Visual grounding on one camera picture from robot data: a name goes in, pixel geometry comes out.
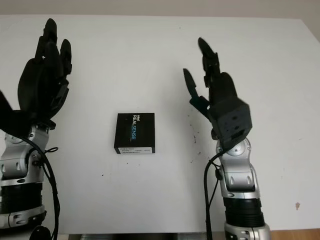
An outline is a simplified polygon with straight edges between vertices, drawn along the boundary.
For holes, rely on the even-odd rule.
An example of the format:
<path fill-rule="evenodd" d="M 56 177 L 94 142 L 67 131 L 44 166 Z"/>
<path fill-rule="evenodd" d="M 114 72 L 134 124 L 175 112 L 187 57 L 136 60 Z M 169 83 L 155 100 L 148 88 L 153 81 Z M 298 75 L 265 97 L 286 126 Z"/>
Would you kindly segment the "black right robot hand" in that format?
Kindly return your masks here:
<path fill-rule="evenodd" d="M 196 83 L 188 69 L 183 69 L 183 75 L 191 96 L 189 103 L 207 117 L 208 107 L 213 107 L 228 98 L 237 97 L 237 92 L 231 76 L 221 71 L 218 54 L 201 37 L 198 39 L 198 47 L 202 53 L 205 73 L 203 79 L 205 87 L 208 88 L 208 99 L 198 95 Z"/>

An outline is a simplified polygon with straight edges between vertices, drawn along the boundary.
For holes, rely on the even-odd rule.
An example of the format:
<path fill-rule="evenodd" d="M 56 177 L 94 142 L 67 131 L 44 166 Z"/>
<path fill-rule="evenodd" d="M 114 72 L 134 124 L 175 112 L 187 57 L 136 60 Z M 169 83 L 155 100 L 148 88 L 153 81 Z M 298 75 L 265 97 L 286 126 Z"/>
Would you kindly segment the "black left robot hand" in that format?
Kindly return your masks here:
<path fill-rule="evenodd" d="M 57 24 L 49 18 L 38 39 L 35 56 L 26 63 L 18 83 L 20 109 L 44 120 L 51 120 L 60 111 L 69 92 L 71 43 L 64 39 L 58 49 L 57 40 Z"/>

